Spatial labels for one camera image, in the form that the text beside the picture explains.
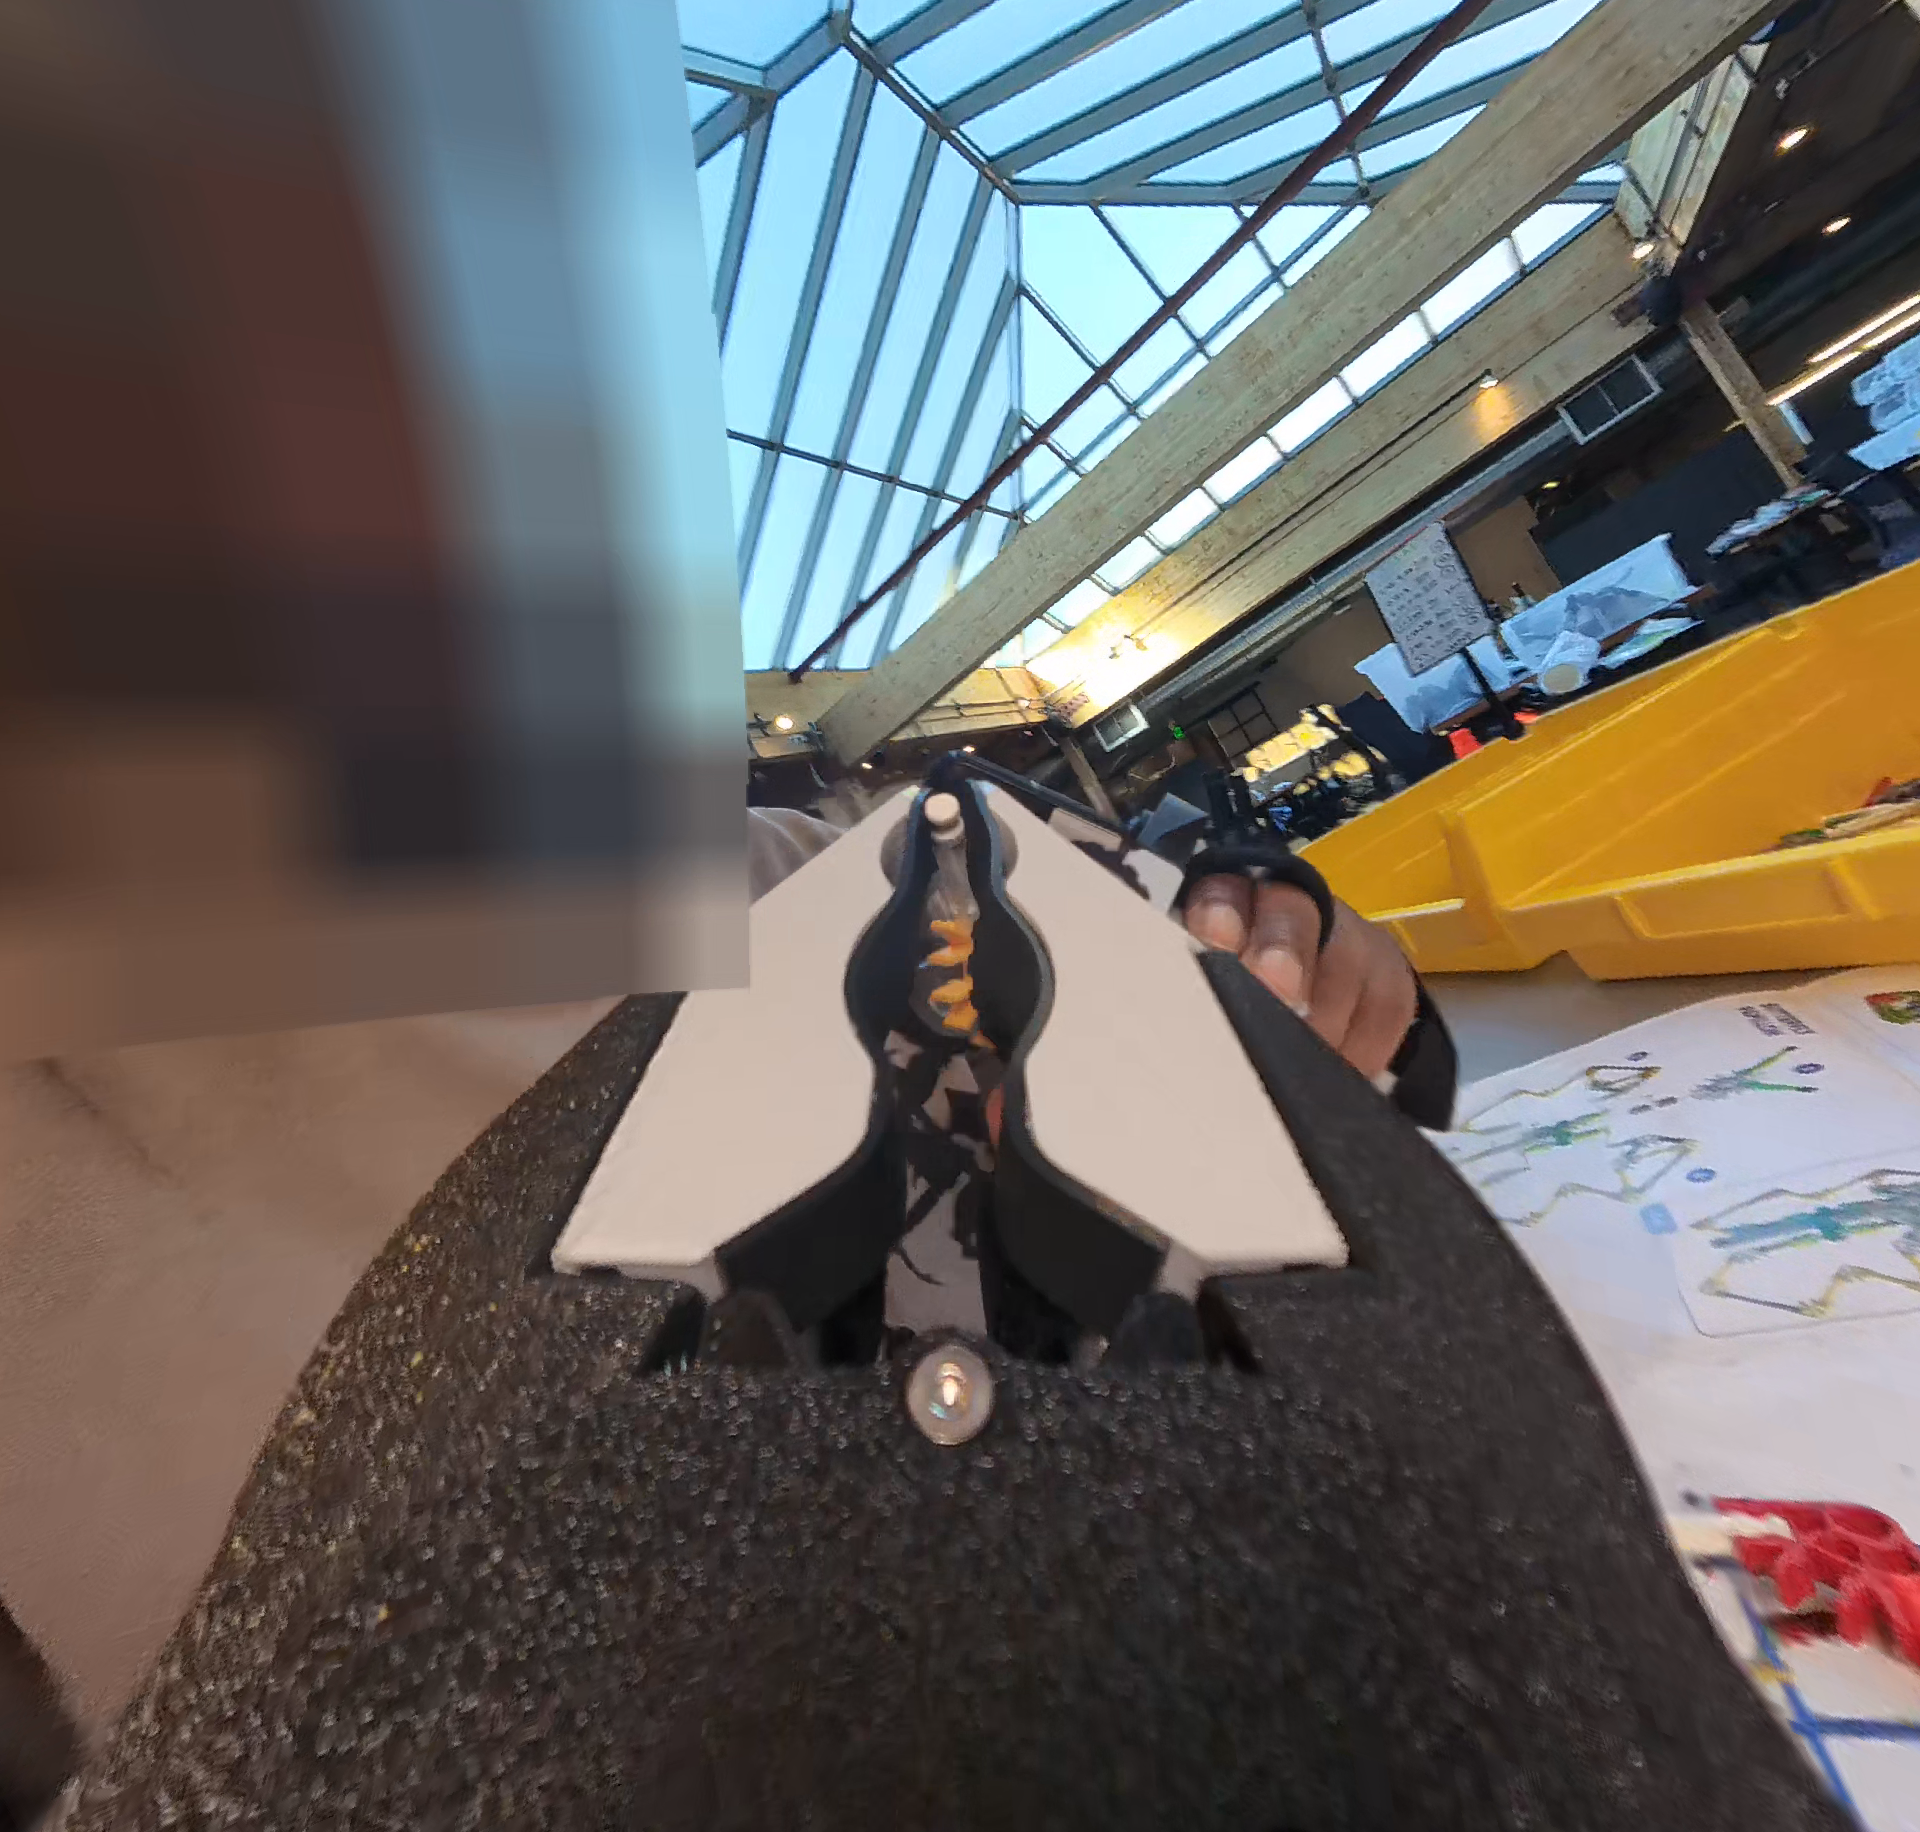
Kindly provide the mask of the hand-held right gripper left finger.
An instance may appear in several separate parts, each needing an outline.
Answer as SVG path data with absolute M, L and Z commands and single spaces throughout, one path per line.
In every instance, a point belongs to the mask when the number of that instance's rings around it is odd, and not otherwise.
M 879 1346 L 907 1229 L 888 1039 L 914 1023 L 922 800 L 895 795 L 751 908 L 748 987 L 679 1003 L 558 1230 L 554 1273 L 755 1294 L 824 1346 Z

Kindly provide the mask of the colourful construction toy model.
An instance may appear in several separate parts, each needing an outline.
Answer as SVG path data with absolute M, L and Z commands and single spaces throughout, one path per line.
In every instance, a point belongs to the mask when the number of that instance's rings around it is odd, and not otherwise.
M 1666 1540 L 1853 1828 L 1917 1828 L 1917 1540 L 1864 1506 L 1685 1498 Z

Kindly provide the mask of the yellow plastic bin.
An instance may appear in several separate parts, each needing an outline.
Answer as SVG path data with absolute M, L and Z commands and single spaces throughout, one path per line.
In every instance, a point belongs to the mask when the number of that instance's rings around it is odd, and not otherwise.
M 1544 718 L 1306 844 L 1425 974 L 1917 962 L 1917 567 Z

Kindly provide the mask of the detached toy model section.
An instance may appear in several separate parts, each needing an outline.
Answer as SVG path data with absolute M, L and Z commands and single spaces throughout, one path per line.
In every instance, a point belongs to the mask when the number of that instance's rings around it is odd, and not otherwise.
M 1002 1062 L 975 1003 L 977 901 L 969 878 L 964 800 L 936 790 L 922 814 L 933 838 L 933 878 L 910 1007 L 933 1035 L 933 1055 L 937 1059 L 922 1099 L 933 1147 L 924 1177 L 930 1189 L 937 1189 L 951 1209 L 953 1240 L 964 1252 L 973 1252 L 975 1199 L 996 1165 Z

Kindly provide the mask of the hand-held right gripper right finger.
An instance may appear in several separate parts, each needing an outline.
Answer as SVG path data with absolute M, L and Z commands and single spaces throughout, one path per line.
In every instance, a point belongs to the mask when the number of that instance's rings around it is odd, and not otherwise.
M 969 800 L 973 1003 L 1002 1059 L 989 1225 L 999 1262 L 1108 1339 L 1156 1294 L 1336 1271 L 1348 1242 L 1269 1075 L 1295 1018 L 1220 1007 L 1201 946 L 1012 799 Z

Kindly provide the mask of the pile of loose toy pieces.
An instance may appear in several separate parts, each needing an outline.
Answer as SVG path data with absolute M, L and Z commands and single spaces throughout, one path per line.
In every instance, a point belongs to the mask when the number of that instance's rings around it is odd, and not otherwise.
M 1893 828 L 1917 825 L 1917 780 L 1881 781 L 1873 788 L 1866 804 L 1841 814 L 1829 814 L 1807 828 L 1795 828 L 1775 838 L 1780 849 L 1817 848 L 1817 844 L 1841 844 L 1866 835 L 1881 835 Z

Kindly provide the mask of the person's upper body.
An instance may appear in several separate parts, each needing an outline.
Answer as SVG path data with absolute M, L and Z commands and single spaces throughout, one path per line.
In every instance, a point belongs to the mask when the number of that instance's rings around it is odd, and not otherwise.
M 2 1067 L 2 1607 L 81 1749 L 415 1204 L 613 998 Z

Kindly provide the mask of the person's left hand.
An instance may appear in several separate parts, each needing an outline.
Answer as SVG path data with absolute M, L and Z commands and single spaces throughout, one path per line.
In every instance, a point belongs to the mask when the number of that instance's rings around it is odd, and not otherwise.
M 1363 1077 L 1381 1082 L 1419 1016 L 1419 977 L 1388 933 L 1335 904 L 1320 936 L 1295 884 L 1205 874 L 1183 901 L 1193 940 L 1235 956 Z

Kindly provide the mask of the whiteboard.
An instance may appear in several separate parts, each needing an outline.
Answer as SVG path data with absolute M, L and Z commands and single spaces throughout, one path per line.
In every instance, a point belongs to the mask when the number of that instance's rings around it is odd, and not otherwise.
M 1443 524 L 1412 531 L 1363 582 L 1407 680 L 1450 662 L 1476 665 L 1479 648 L 1502 681 L 1510 677 L 1497 643 L 1499 626 Z

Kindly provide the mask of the white instruction sheet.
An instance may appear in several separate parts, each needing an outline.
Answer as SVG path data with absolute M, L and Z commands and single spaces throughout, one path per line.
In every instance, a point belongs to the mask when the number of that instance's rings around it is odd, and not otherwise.
M 1917 1601 L 1841 1640 L 1737 1540 L 1917 1542 L 1917 966 L 1772 982 L 1474 1077 L 1437 1147 L 1535 1267 L 1683 1573 L 1853 1828 L 1917 1828 Z

